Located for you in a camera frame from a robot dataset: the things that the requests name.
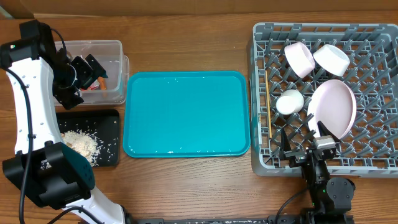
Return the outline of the rice and peanut shells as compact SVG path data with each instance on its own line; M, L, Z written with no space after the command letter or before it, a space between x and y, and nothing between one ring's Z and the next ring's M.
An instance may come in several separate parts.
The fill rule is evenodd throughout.
M116 120L81 122L59 121L64 143L85 157L92 167L119 164L119 123Z

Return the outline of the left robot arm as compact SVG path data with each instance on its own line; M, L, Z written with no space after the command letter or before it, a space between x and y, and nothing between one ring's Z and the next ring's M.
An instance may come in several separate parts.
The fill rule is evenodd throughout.
M17 116L15 156L4 175L38 207L73 212L88 223L132 223L126 209L95 185L88 160L68 147L58 127L53 99L79 103L78 70L52 39L30 37L1 46L1 68L12 84Z

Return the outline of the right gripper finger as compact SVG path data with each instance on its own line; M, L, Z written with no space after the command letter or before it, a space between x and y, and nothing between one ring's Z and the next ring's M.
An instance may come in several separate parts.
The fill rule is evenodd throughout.
M322 123L322 121L317 122L318 130L320 136L330 136L333 138L334 142L339 142L340 140Z
M285 153L291 151L291 147L289 144L289 139L285 133L284 128L280 130L281 133L281 146L280 146L280 153Z

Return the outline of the wooden chopstick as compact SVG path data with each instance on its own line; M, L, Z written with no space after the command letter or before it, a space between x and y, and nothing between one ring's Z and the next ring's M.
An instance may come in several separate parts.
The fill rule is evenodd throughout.
M269 130L269 138L272 139L272 124L271 124L271 106L270 106L270 94L269 94L269 79L267 71L265 70L265 86L266 86L266 103L267 103L267 125Z

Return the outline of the small white cup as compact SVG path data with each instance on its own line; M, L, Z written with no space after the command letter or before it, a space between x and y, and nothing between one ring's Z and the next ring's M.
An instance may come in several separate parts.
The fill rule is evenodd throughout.
M304 97L298 90L286 90L277 99L276 109L282 115L298 113L304 105Z

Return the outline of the white bowl with food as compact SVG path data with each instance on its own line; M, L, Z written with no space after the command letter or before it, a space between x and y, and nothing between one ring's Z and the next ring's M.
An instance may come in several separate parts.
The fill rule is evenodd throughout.
M313 57L317 64L337 77L342 77L350 65L349 57L341 49L330 44L318 49Z

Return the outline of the large pink plate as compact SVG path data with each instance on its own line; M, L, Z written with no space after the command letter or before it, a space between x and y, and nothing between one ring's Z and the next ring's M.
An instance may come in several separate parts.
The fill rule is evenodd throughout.
M308 128L314 137L320 137L317 123L324 126L338 139L343 139L351 130L356 117L356 100L352 90L340 80L328 80L313 93L307 114L313 117Z

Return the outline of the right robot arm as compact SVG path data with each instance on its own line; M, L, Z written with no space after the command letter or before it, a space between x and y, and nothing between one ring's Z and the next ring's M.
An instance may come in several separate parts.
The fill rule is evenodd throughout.
M280 130L279 158L288 160L290 167L300 167L307 186L284 202L274 218L275 223L354 223L346 212L351 210L355 184L347 178L331 177L326 165L327 160L336 157L340 140L321 121L317 126L320 136L304 151L291 150L284 129ZM292 218L283 215L283 209L305 192L310 194L312 207L302 209L300 215Z

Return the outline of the red snack wrapper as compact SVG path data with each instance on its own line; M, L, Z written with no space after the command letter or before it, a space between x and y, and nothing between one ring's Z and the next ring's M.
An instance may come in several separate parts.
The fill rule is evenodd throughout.
M94 90L98 87L96 81L101 73L100 64L92 54L88 54L82 64L80 72L80 88Z

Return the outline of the orange carrot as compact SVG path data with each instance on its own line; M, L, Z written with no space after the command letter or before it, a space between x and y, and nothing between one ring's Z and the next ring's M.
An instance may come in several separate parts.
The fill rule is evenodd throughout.
M106 90L105 78L103 78L103 77L98 77L97 81L98 81L98 83L99 83L99 88L100 88L101 90Z

